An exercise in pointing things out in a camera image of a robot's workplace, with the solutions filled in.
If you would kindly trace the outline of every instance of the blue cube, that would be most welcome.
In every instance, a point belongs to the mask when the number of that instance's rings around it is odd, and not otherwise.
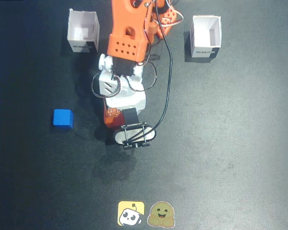
[[[73,128],[73,113],[70,109],[55,109],[53,125],[57,128]]]

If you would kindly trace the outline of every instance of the logo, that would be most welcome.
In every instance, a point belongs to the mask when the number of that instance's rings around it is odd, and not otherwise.
[[[89,48],[89,49],[93,48],[92,46],[73,46],[73,47],[75,47],[75,48]]]
[[[214,54],[215,51],[197,51],[197,53],[201,53],[201,54]]]
[[[144,203],[139,201],[121,201],[118,209],[118,224],[120,226],[133,226],[142,222]]]
[[[174,217],[173,206],[168,202],[160,201],[150,208],[147,224],[152,227],[173,228],[175,226]]]

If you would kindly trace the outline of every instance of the white box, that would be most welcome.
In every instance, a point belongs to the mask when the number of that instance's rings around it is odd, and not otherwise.
[[[222,43],[221,17],[193,16],[190,40],[192,58],[215,58]]]
[[[95,11],[69,9],[67,40],[75,53],[98,51],[99,21]]]

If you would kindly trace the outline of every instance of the dark table surface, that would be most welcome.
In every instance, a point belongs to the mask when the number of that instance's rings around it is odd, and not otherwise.
[[[97,11],[100,53],[110,0],[0,1],[0,230],[113,230],[120,201],[167,201],[180,230],[288,230],[288,0],[179,0],[185,21],[168,35],[173,78],[166,117],[148,148],[105,143],[89,80],[98,57],[73,53],[69,8]],[[189,62],[192,16],[221,16],[216,59]],[[158,82],[141,121],[161,116]],[[51,126],[70,108],[75,127]],[[153,229],[145,221],[140,229]]]

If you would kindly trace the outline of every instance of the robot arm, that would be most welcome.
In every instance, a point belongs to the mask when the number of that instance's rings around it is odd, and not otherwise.
[[[112,0],[113,28],[107,56],[102,54],[99,59],[100,94],[94,95],[104,99],[104,122],[115,130],[115,141],[126,149],[149,146],[156,136],[148,124],[138,119],[146,106],[142,73],[144,65],[149,63],[147,49],[150,53],[154,35],[160,32],[156,4],[160,20],[172,12],[166,0]]]

